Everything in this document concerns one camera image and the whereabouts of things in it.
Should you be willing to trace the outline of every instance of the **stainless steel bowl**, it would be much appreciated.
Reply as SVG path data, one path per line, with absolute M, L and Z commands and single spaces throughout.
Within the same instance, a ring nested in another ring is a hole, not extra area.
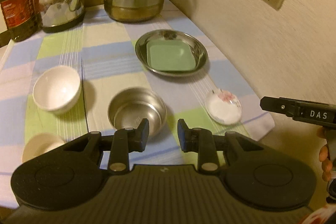
M 188 44 L 195 58 L 196 67 L 189 71 L 159 71 L 148 65 L 147 62 L 147 43 L 151 40 L 179 40 Z M 183 77 L 196 74 L 201 70 L 208 61 L 208 53 L 206 48 L 196 38 L 175 30 L 155 30 L 145 33 L 138 39 L 135 44 L 135 53 L 141 63 L 149 70 L 165 76 Z
M 143 118 L 149 121 L 149 137 L 156 135 L 167 118 L 163 100 L 152 90 L 129 88 L 121 91 L 110 102 L 110 123 L 115 129 L 137 128 Z

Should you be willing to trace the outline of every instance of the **stainless steel kettle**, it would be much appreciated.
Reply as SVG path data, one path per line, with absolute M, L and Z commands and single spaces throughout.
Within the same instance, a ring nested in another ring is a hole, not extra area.
M 72 28 L 83 21 L 85 14 L 82 0 L 34 0 L 34 4 L 47 33 Z

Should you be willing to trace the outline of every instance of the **plastic bottle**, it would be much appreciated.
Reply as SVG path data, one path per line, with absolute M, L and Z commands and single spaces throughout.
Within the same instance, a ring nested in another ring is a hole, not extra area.
M 15 42 L 27 39 L 38 29 L 33 0 L 0 0 L 8 30 Z

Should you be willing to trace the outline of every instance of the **finger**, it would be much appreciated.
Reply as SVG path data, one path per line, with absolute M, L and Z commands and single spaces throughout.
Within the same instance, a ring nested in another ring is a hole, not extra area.
M 324 180 L 324 181 L 329 181 L 329 180 L 331 180 L 331 173 L 330 172 L 323 172 L 323 174 L 322 174 L 322 179 Z
M 333 163 L 331 162 L 331 160 L 324 160 L 323 162 L 322 162 L 322 170 L 324 171 L 324 172 L 330 172 L 331 171 L 331 169 L 332 169 L 332 167 L 333 167 Z
M 319 129 L 317 129 L 316 134 L 317 134 L 318 137 L 320 137 L 322 139 L 326 138 L 326 135 L 324 133 L 324 128 L 323 127 L 320 127 Z
M 322 162 L 322 161 L 326 160 L 328 158 L 328 156 L 329 156 L 328 146 L 325 145 L 320 150 L 319 161 Z

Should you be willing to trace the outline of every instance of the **bottle label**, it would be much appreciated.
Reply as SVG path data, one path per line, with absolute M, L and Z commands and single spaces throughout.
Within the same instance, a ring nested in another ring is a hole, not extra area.
M 34 15 L 33 0 L 4 0 L 0 3 L 8 28 L 24 23 Z

